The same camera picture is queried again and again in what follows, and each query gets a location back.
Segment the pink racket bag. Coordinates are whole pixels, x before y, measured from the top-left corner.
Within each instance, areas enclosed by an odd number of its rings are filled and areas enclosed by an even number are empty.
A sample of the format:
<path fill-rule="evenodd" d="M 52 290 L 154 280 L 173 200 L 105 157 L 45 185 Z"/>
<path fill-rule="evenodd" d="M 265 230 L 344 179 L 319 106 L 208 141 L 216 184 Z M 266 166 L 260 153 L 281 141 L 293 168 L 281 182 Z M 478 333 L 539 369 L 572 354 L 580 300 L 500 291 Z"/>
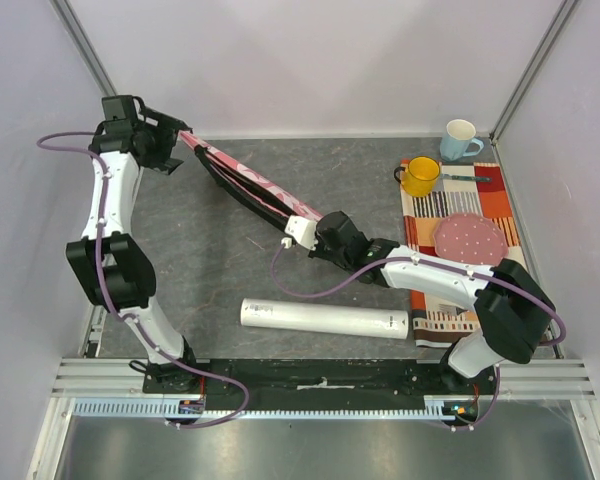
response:
<path fill-rule="evenodd" d="M 322 218 L 306 203 L 193 133 L 181 133 L 180 138 L 219 187 L 277 230 L 283 231 L 291 216 Z"/>

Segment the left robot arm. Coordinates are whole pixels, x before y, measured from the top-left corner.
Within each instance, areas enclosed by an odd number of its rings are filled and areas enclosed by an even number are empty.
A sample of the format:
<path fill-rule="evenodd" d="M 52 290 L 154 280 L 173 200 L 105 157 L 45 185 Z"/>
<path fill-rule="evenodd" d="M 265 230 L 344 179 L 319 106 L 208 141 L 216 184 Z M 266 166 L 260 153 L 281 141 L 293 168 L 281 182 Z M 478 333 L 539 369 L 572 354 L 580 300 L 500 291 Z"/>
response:
<path fill-rule="evenodd" d="M 200 378 L 195 356 L 160 307 L 155 269 L 131 234 L 142 170 L 172 174 L 181 164 L 172 150 L 188 126 L 134 95 L 105 97 L 102 107 L 104 119 L 86 151 L 94 169 L 91 210 L 80 239 L 67 244 L 66 258 L 88 300 L 139 339 L 151 374 L 166 368 L 165 382 L 188 393 Z"/>

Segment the white shuttlecock tube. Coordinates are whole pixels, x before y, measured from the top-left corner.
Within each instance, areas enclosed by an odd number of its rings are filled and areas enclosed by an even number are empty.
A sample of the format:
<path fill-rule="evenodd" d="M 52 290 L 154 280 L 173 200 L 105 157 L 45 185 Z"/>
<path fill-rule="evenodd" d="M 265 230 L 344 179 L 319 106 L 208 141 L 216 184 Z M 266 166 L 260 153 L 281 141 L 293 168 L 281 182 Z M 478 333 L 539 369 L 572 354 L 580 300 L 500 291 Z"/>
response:
<path fill-rule="evenodd" d="M 403 310 L 244 299 L 240 323 L 246 327 L 404 340 L 409 317 Z"/>

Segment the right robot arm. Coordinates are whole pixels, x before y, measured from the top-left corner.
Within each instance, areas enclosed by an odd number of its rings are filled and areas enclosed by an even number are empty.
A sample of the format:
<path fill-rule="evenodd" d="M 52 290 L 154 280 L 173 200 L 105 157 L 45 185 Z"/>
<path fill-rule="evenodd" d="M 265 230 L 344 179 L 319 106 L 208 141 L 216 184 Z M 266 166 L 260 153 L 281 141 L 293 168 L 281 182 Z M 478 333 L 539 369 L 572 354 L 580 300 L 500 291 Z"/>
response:
<path fill-rule="evenodd" d="M 367 238 L 341 211 L 291 221 L 287 231 L 310 256 L 356 279 L 435 295 L 475 314 L 477 331 L 453 343 L 437 371 L 449 393 L 463 392 L 503 360 L 528 363 L 549 325 L 560 321 L 547 295 L 514 260 L 487 266 L 439 259 L 392 240 Z"/>

